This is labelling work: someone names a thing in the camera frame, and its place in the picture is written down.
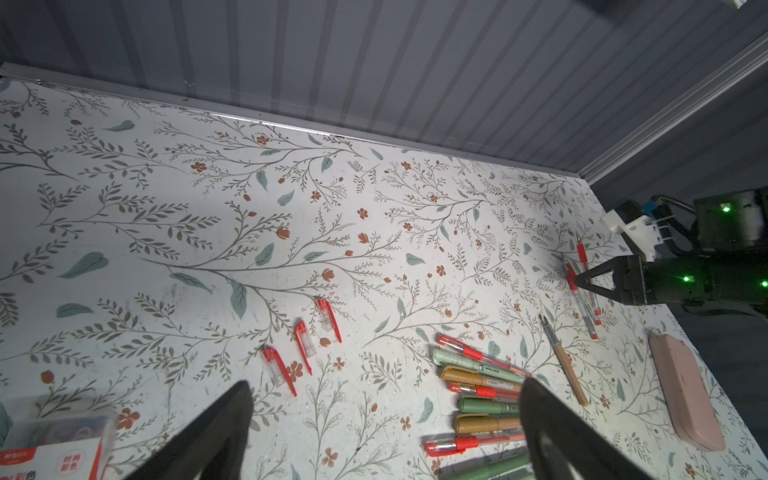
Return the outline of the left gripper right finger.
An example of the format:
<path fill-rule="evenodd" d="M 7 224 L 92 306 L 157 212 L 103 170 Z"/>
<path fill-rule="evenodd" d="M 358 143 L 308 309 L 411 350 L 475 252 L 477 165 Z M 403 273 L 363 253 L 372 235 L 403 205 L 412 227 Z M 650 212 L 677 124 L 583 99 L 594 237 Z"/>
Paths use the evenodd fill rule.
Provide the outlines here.
<path fill-rule="evenodd" d="M 519 409 L 537 479 L 649 477 L 538 380 L 522 384 Z"/>

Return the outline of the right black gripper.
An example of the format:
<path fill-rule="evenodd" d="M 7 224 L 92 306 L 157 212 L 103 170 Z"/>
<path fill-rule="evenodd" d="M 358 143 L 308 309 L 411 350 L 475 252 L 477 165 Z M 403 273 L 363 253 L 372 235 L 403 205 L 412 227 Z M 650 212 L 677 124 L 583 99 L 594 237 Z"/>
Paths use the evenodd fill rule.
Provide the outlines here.
<path fill-rule="evenodd" d="M 611 288 L 589 283 L 602 276 L 613 279 Z M 575 285 L 620 304 L 726 302 L 765 307 L 767 258 L 722 255 L 646 262 L 639 256 L 618 256 L 578 274 Z"/>

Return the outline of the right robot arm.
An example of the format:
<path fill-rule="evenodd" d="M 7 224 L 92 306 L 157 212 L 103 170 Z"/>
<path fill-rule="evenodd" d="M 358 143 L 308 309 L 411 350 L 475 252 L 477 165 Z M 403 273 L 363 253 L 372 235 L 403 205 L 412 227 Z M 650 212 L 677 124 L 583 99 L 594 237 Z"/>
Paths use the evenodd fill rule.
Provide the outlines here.
<path fill-rule="evenodd" d="M 655 195 L 606 213 L 630 245 L 581 273 L 571 286 L 623 305 L 678 304 L 702 315 L 767 315 L 767 190 L 709 196 L 688 204 Z"/>

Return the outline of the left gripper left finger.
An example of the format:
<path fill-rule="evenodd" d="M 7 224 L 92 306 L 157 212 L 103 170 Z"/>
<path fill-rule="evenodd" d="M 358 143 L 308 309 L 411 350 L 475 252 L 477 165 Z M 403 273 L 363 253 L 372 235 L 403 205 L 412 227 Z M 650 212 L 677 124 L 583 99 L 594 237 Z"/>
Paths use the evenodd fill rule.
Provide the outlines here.
<path fill-rule="evenodd" d="M 247 381 L 229 388 L 130 479 L 238 479 L 254 402 Z"/>

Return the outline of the red pen cap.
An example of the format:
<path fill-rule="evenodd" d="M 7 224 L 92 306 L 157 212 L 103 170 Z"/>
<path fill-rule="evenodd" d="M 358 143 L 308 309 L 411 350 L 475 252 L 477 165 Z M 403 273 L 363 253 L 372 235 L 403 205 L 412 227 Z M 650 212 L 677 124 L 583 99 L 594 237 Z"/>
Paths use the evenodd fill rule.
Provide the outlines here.
<path fill-rule="evenodd" d="M 299 350 L 302 356 L 304 365 L 310 376 L 313 375 L 313 369 L 311 366 L 310 358 L 316 354 L 316 349 L 312 343 L 311 336 L 305 321 L 301 318 L 298 319 L 294 327 L 294 337 L 298 343 Z"/>
<path fill-rule="evenodd" d="M 315 304 L 317 306 L 319 315 L 321 317 L 321 324 L 325 331 L 329 331 L 334 335 L 334 340 L 337 343 L 342 342 L 341 333 L 337 324 L 334 312 L 331 304 L 322 297 L 315 298 Z"/>
<path fill-rule="evenodd" d="M 294 381 L 291 379 L 288 369 L 279 352 L 272 347 L 265 347 L 262 350 L 262 356 L 273 383 L 276 386 L 286 385 L 291 394 L 296 397 L 297 391 L 294 386 Z"/>

